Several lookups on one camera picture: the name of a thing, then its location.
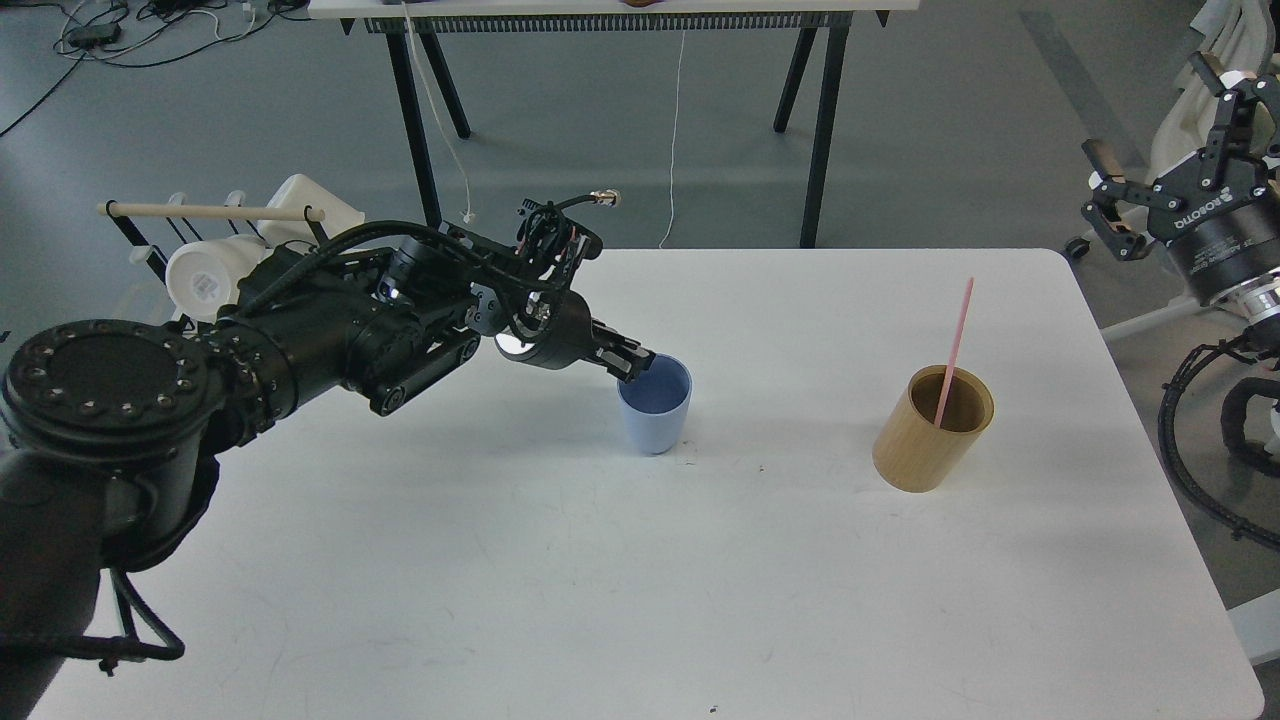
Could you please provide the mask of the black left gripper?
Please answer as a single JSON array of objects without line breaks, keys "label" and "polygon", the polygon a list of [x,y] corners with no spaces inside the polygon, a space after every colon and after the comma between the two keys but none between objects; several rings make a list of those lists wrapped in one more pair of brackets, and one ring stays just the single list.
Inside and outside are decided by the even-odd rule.
[{"label": "black left gripper", "polygon": [[596,361],[623,384],[635,382],[654,359],[654,352],[639,341],[593,320],[586,300],[572,290],[564,295],[535,342],[498,334],[495,346],[503,357],[513,363],[547,370],[561,370],[579,361]]}]

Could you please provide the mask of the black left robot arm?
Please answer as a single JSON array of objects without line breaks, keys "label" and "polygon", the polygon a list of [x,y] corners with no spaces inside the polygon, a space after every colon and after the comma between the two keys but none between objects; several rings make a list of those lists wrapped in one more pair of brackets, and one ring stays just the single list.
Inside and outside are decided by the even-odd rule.
[{"label": "black left robot arm", "polygon": [[91,319],[27,340],[3,373],[3,716],[68,659],[179,659],[131,583],[207,511],[218,455],[335,387],[387,416],[508,336],[516,363],[634,382],[654,354],[571,284],[603,242],[567,202],[526,201],[513,245],[438,222],[367,222],[270,252],[210,322]]}]

